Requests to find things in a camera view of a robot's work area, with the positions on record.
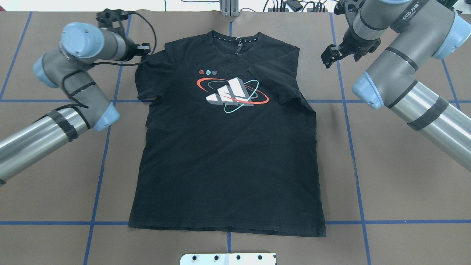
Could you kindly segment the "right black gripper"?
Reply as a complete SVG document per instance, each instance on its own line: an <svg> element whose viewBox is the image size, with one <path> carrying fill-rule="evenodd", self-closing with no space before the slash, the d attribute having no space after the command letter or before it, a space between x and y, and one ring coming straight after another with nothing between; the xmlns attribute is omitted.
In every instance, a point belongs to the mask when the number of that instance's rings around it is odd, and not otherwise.
<svg viewBox="0 0 471 265"><path fill-rule="evenodd" d="M329 69L335 62L349 55L353 55L354 60L359 61L366 54L375 52L380 44L380 38L365 40L359 37L352 28L349 28L343 37L343 42L339 45L328 45L321 54L321 59L325 68Z"/></svg>

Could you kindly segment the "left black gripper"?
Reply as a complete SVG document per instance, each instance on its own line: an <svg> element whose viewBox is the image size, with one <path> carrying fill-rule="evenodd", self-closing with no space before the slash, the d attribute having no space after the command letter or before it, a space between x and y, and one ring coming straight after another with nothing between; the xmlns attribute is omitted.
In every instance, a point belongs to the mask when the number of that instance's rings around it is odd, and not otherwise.
<svg viewBox="0 0 471 265"><path fill-rule="evenodd" d="M141 61L146 61L151 55L151 45L149 43L135 44L126 35L123 21L128 20L131 15L137 15L151 27L150 22L136 11L105 9L96 14L99 28L111 32L116 39L116 51L110 60L130 61L138 56L141 57Z"/></svg>

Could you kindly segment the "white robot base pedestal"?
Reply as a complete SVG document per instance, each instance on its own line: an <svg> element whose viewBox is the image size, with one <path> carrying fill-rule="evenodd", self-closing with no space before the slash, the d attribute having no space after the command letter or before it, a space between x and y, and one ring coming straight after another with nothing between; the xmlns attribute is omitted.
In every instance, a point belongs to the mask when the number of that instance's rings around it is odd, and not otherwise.
<svg viewBox="0 0 471 265"><path fill-rule="evenodd" d="M274 253L185 254L180 265L277 265Z"/></svg>

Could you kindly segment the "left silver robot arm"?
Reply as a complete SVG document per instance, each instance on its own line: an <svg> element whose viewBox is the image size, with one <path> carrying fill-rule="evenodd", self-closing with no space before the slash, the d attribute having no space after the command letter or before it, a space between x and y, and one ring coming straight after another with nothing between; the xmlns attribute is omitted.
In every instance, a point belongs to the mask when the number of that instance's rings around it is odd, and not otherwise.
<svg viewBox="0 0 471 265"><path fill-rule="evenodd" d="M120 113L89 70L99 65L131 67L139 56L146 62L155 46L137 44L127 36L123 23L137 11L106 9L96 13L97 25L71 22L61 32L60 42L33 66L39 81L59 89L63 105L1 141L1 185L89 129L103 131Z"/></svg>

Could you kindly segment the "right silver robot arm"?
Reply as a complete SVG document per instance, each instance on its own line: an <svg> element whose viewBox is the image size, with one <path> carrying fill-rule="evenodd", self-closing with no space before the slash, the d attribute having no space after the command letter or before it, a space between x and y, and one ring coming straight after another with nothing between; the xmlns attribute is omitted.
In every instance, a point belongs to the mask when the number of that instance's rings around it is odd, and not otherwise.
<svg viewBox="0 0 471 265"><path fill-rule="evenodd" d="M387 29L394 41L363 72L352 92L373 109L392 110L414 131L470 169L470 118L419 82L414 74L430 58L444 59L470 37L470 23L435 0L340 0L343 41L330 44L321 59L326 68L352 55L373 53Z"/></svg>

